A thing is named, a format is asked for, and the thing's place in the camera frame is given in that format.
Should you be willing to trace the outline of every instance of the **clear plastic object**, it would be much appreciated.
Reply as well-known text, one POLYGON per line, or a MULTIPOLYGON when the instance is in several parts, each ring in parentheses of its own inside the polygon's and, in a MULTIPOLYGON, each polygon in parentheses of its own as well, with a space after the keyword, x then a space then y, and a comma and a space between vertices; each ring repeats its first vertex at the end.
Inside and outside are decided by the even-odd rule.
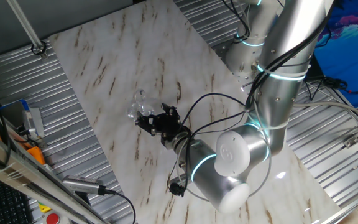
POLYGON ((160 100, 148 98, 143 89, 136 90, 134 98, 127 108, 127 116, 133 120, 137 120, 139 115, 148 116, 161 113, 164 113, 164 110, 160 100))

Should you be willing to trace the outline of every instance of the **gray cable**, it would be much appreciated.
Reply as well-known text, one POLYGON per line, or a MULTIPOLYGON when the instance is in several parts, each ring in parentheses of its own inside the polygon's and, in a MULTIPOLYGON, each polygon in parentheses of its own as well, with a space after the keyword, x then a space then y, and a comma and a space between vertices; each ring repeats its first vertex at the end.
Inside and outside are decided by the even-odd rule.
POLYGON ((349 105, 345 105, 343 103, 336 103, 336 102, 295 103, 293 105, 293 107, 302 108, 302 107, 321 106, 321 105, 338 106, 338 107, 341 107, 341 108, 351 110, 351 111, 353 111, 353 112, 358 114, 358 109, 356 109, 356 108, 354 108, 352 106, 349 106, 349 105))

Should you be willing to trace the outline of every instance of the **white end cap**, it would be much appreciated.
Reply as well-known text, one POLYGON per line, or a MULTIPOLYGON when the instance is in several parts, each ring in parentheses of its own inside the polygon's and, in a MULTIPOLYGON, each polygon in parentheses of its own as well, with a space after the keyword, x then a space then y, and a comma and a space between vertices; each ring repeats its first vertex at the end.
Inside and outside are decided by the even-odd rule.
POLYGON ((248 184, 240 184, 227 193, 219 204, 219 212, 229 214, 238 211, 246 202, 249 195, 248 184))
POLYGON ((216 143, 215 170, 232 177, 244 172, 250 162, 250 152, 244 138, 235 131, 226 131, 216 143))

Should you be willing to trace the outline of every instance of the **keyboard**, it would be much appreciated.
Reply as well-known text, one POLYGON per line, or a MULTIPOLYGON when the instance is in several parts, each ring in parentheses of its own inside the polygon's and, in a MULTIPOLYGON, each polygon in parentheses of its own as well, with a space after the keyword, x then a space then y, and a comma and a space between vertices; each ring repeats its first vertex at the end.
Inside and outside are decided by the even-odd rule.
POLYGON ((32 223, 27 197, 0 181, 0 224, 32 223))

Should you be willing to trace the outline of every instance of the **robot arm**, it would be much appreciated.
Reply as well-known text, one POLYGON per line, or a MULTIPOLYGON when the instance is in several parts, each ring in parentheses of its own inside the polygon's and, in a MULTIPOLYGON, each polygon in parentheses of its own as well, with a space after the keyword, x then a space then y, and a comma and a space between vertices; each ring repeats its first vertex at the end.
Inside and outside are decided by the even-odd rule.
MULTIPOLYGON (((257 68, 266 70, 279 56, 311 35, 325 19, 325 8, 325 0, 287 1, 265 40, 257 68)), ((269 149, 265 140, 269 143, 271 156, 281 151, 290 111, 308 71, 316 41, 312 41, 274 73, 265 71, 270 76, 255 91, 253 112, 249 113, 246 122, 248 125, 232 129, 218 138, 215 168, 219 174, 246 178, 256 164, 267 159, 269 149), (228 144, 227 140, 232 138, 238 139, 238 144, 247 146, 246 150, 231 142, 228 144)))
MULTIPOLYGON (((221 213, 234 212, 245 203, 250 193, 246 184, 249 172, 282 150, 290 111, 308 70, 316 40, 278 69, 272 64, 315 33, 326 18, 326 7, 333 3, 333 0, 327 0, 329 3, 325 0, 288 0, 270 29, 279 6, 275 1, 249 2, 251 36, 243 38, 244 28, 240 25, 238 37, 235 37, 240 43, 234 44, 229 51, 227 59, 229 65, 233 65, 232 71, 243 69, 249 72, 258 59, 252 54, 262 47, 257 68, 268 75, 261 78, 263 83, 251 96, 253 104, 247 111, 246 124, 222 133, 216 152, 202 140, 189 138, 191 130, 181 125, 175 107, 163 104, 164 113, 160 115, 137 113, 136 125, 151 135, 161 134, 162 144, 178 155, 178 165, 187 173, 185 178, 195 183, 221 213)), ((175 195, 183 196, 185 190, 186 187, 179 184, 170 186, 175 195)))

